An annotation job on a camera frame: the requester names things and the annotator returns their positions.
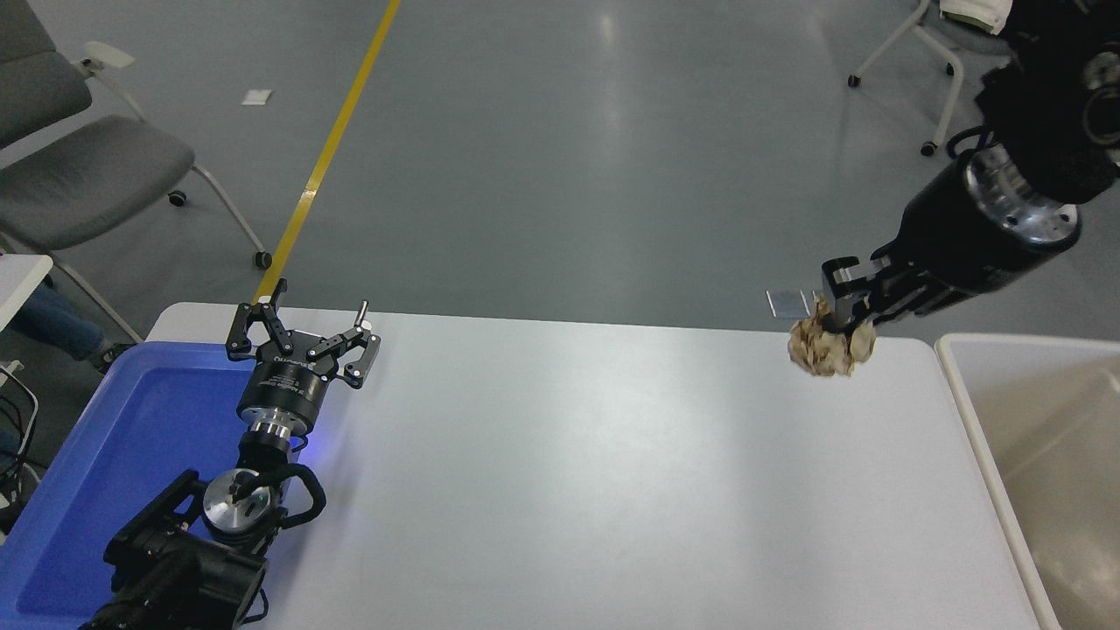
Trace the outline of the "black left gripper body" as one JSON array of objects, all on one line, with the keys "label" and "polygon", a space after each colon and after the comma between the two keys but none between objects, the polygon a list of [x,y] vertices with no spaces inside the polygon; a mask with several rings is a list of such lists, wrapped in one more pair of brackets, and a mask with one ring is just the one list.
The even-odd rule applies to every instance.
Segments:
[{"label": "black left gripper body", "polygon": [[311,361],[267,351],[256,358],[236,413],[248,425],[273,423],[291,433],[311,433],[336,376],[337,361],[332,356]]}]

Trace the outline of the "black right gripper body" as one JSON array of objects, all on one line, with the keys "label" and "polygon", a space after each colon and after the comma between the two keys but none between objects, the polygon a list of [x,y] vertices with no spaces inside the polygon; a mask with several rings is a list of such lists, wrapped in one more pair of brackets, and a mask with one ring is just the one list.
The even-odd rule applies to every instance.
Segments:
[{"label": "black right gripper body", "polygon": [[1033,188],[1008,151],[976,150],[911,200],[899,231],[875,256],[944,290],[976,296],[1016,282],[1081,235],[1076,205]]}]

